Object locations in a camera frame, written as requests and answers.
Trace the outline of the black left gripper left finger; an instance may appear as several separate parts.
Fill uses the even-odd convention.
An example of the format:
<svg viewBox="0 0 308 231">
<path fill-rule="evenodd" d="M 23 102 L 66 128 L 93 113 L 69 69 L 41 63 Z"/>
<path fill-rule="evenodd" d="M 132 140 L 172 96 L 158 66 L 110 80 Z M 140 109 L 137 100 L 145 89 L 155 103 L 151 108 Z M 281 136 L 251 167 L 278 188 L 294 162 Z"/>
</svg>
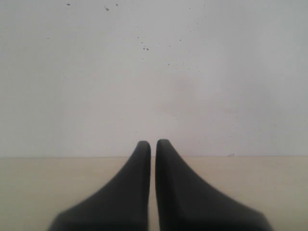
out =
<svg viewBox="0 0 308 231">
<path fill-rule="evenodd" d="M 51 231 L 147 231 L 151 147 L 138 142 L 118 173 L 95 194 L 58 214 Z"/>
</svg>

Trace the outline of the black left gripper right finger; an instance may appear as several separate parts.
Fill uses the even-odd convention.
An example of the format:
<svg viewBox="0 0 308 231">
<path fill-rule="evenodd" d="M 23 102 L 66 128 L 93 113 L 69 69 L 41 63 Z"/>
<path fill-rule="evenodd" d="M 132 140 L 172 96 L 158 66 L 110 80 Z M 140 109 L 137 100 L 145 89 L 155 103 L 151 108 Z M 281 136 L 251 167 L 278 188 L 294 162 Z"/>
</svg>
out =
<svg viewBox="0 0 308 231">
<path fill-rule="evenodd" d="M 271 231 L 267 218 L 204 181 L 169 140 L 156 145 L 155 190 L 162 231 Z"/>
</svg>

